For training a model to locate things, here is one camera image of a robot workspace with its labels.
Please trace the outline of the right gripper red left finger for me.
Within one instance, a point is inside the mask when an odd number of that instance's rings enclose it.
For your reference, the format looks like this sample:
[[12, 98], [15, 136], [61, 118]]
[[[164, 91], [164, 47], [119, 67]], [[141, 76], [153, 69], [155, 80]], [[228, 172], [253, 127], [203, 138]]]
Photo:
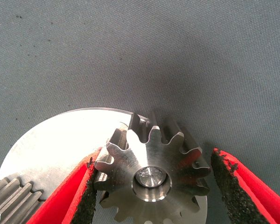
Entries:
[[35, 214], [28, 224], [73, 224], [92, 221], [96, 190], [93, 180], [96, 176], [94, 162], [101, 147], [84, 157], [62, 181]]

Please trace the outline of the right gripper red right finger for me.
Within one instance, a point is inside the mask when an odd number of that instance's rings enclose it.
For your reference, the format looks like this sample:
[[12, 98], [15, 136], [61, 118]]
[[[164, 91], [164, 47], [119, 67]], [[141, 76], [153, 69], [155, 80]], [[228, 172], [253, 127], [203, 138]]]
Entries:
[[280, 196], [230, 153], [214, 148], [211, 166], [233, 224], [280, 224]]

